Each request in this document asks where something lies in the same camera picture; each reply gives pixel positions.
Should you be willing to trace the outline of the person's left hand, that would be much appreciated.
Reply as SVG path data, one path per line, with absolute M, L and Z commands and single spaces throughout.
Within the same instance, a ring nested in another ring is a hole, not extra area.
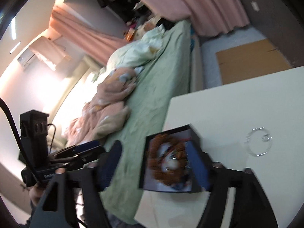
M 31 204 L 33 206 L 37 206 L 38 205 L 38 202 L 42 198 L 45 190 L 46 190 L 46 188 L 42 187 L 39 184 L 34 185 L 30 189 L 30 191 L 29 191 L 29 198 L 30 198 Z

